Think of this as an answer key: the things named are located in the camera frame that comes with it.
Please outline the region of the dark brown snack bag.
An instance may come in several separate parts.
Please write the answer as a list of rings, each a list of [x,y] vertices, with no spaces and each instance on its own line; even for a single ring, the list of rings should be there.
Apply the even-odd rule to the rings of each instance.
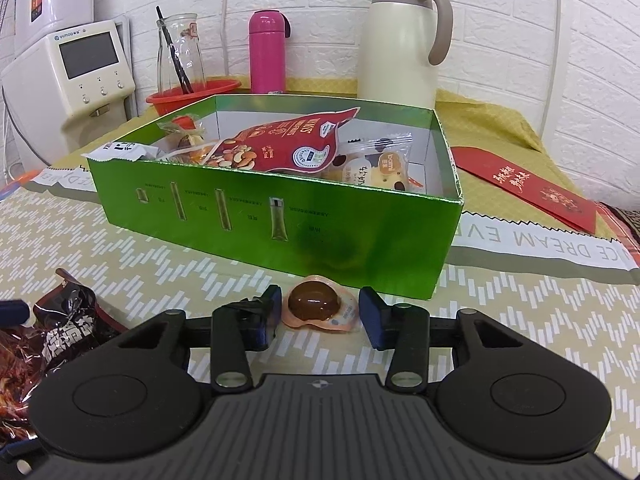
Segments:
[[[55,274],[61,283],[28,304],[25,324],[1,327],[2,445],[35,437],[28,404],[43,378],[125,331],[90,287],[62,268]]]

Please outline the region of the brown jelly cup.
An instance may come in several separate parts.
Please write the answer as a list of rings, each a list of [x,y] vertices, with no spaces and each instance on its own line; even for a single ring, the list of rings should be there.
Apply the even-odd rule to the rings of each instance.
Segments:
[[[284,297],[282,322],[291,328],[311,327],[334,333],[351,332],[359,320],[357,298],[320,275],[309,275]]]

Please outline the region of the chocolate chip cake pack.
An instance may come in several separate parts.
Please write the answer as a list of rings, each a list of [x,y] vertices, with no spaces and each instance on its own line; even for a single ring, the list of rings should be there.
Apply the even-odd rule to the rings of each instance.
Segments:
[[[411,145],[410,132],[342,142],[320,177],[350,185],[408,191]]]

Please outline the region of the red daily nuts pack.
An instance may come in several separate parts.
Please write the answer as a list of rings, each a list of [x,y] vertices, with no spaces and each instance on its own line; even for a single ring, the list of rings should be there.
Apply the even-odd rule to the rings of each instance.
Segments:
[[[258,172],[320,174],[337,153],[337,131],[356,118],[359,107],[307,114],[251,126],[220,141],[203,165]]]

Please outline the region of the white blue text snack pack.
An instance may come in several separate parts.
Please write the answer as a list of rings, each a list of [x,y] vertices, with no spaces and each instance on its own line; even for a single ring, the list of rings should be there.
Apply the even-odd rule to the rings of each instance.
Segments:
[[[140,143],[112,141],[107,142],[95,150],[85,154],[85,158],[95,162],[109,162],[110,160],[128,160],[137,162],[141,159],[157,159],[160,149],[157,146]]]

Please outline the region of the clear round biscuit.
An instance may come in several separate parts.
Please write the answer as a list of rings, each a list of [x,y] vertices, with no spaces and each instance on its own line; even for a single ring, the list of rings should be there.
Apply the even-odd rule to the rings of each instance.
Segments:
[[[164,133],[160,141],[164,159],[200,162],[205,155],[206,128],[198,116],[181,115],[158,125]]]

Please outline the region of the green cardboard box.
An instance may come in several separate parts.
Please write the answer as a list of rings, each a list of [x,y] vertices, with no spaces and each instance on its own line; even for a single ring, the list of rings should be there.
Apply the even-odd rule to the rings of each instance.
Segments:
[[[320,174],[258,172],[203,165],[240,131],[278,120],[359,107],[337,131],[337,146],[410,132],[409,189],[350,185]],[[107,219],[161,240],[298,275],[369,285],[409,298],[432,296],[463,206],[460,179],[432,110],[330,96],[223,94],[182,114],[206,128],[198,164],[164,159],[160,122],[117,141],[157,146],[157,159],[89,160]]]

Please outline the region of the red envelope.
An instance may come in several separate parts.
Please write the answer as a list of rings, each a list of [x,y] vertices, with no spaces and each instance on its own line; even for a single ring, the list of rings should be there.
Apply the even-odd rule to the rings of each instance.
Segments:
[[[457,167],[469,174],[502,188],[576,231],[597,233],[597,208],[590,200],[481,148],[456,146],[452,154]]]

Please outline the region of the red plastic basket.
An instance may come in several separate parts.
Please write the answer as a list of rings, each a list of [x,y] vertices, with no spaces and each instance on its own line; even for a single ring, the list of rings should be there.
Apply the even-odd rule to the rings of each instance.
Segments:
[[[151,94],[145,102],[155,108],[160,116],[167,115],[195,102],[232,92],[241,87],[235,78],[208,78],[202,84],[194,84],[191,93],[184,93],[180,86]]]

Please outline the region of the white water dispenser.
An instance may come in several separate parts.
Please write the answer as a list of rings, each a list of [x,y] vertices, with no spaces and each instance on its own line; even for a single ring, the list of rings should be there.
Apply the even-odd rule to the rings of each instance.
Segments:
[[[18,154],[40,170],[126,122],[136,85],[122,46],[124,20],[52,32],[1,73]]]

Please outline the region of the black straw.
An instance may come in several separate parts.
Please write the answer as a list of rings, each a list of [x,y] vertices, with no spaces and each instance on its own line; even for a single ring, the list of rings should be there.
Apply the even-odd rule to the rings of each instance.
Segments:
[[[162,13],[162,10],[160,10],[160,7],[157,6],[156,7],[156,14],[158,17],[158,20],[160,21],[160,30],[162,31],[162,34],[164,36],[165,42],[167,44],[167,47],[169,49],[169,53],[170,53],[170,57],[171,57],[171,62],[172,64],[174,64],[174,69],[182,90],[183,94],[188,94],[188,93],[192,93],[193,92],[193,88],[191,86],[189,77],[186,76],[186,72],[184,71],[184,68],[180,62],[180,58],[178,57],[178,53],[176,52],[176,47],[174,45],[174,42],[172,41],[172,38],[170,36],[170,32],[166,26],[165,23],[165,19]]]

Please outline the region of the cream thermos jug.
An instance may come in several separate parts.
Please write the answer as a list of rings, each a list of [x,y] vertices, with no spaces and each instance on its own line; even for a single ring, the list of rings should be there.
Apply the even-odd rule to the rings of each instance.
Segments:
[[[371,0],[358,51],[358,98],[433,108],[453,30],[449,0]]]

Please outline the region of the pink thermos bottle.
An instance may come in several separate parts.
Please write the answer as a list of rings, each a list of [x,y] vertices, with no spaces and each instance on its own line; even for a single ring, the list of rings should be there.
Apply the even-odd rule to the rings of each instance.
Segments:
[[[251,92],[285,92],[285,43],[290,36],[291,25],[278,10],[260,10],[250,17],[248,60]]]

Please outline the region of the clear glass carafe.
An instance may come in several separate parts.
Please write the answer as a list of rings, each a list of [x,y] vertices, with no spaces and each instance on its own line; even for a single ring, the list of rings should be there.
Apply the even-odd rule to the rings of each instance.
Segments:
[[[176,47],[180,62],[189,77],[191,86],[205,82],[205,73],[198,34],[198,14],[181,13],[164,16],[166,26]],[[156,21],[158,33],[157,91],[165,91],[180,86],[169,49],[165,42],[160,21]]]

